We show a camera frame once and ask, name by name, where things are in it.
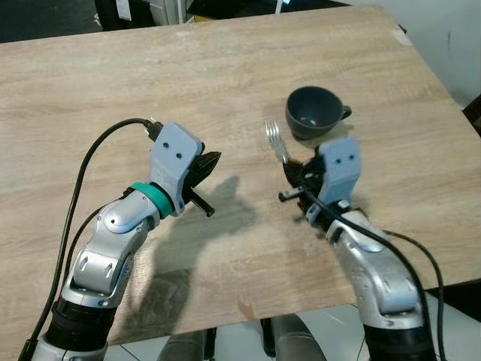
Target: wood grain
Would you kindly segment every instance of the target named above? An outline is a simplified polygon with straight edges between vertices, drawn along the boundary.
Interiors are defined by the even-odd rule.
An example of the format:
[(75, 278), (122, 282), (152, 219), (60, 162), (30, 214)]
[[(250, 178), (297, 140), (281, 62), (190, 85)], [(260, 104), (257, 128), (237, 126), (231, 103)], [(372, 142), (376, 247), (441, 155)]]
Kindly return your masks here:
[[(311, 155), (283, 121), (308, 84), (353, 109), (320, 141), (360, 140), (355, 204), (425, 244), (448, 284), (478, 278), (479, 139), (396, 31), (361, 7), (0, 44), (0, 358), (18, 355), (40, 314), (84, 153), (128, 117), (183, 124), (222, 158), (199, 187), (215, 216), (189, 206), (151, 233), (110, 341), (352, 302), (329, 246), (277, 201), (288, 184), (264, 140), (278, 120), (291, 154)], [(73, 229), (147, 176), (149, 146), (141, 126), (101, 146)], [(402, 249), (434, 286), (424, 257)]]

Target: table top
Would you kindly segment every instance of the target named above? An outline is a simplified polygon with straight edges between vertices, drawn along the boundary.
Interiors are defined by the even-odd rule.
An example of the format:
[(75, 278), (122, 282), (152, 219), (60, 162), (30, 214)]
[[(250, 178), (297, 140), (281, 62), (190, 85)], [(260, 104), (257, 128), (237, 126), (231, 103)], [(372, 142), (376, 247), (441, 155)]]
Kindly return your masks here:
[[(323, 86), (353, 109), (320, 141), (360, 140), (354, 204), (427, 246), (448, 284), (479, 277), (481, 149), (395, 21), (378, 7), (306, 11), (0, 44), (0, 353), (18, 355), (50, 288), (80, 162), (129, 117), (184, 125), (222, 158), (198, 188), (215, 208), (162, 222), (136, 256), (113, 343), (354, 301), (330, 247), (281, 204), (289, 185), (265, 143), (288, 94)], [(129, 126), (89, 166), (73, 232), (148, 171), (151, 141)], [(80, 243), (91, 234), (88, 228)], [(425, 287), (424, 256), (396, 244)]]

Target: cup handle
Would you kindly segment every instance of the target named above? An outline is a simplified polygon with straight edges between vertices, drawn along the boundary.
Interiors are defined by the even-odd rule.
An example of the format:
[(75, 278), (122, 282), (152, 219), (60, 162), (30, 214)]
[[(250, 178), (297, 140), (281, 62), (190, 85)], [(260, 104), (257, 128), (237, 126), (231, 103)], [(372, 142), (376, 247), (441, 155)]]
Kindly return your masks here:
[(349, 105), (343, 105), (343, 116), (340, 119), (341, 120), (346, 119), (351, 114), (352, 114), (351, 107)]

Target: metal fork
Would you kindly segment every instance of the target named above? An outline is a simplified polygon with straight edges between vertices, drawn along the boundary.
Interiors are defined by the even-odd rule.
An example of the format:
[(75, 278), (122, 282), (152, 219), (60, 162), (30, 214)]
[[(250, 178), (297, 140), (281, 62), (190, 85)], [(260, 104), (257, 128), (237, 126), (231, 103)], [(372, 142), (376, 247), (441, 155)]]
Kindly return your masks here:
[(265, 122), (265, 140), (275, 152), (278, 160), (283, 164), (286, 164), (290, 159), (290, 155), (286, 149), (284, 140), (280, 136), (279, 127), (277, 126), (276, 122), (272, 120)]

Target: gray cup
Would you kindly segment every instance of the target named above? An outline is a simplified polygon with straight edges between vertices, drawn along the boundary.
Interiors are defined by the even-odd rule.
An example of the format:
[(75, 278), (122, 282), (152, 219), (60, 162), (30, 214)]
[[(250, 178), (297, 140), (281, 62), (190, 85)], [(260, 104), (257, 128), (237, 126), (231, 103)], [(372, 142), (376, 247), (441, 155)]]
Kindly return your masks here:
[(351, 113), (351, 108), (343, 105), (334, 93), (318, 86), (294, 90), (286, 103), (287, 123), (300, 141), (324, 135)]

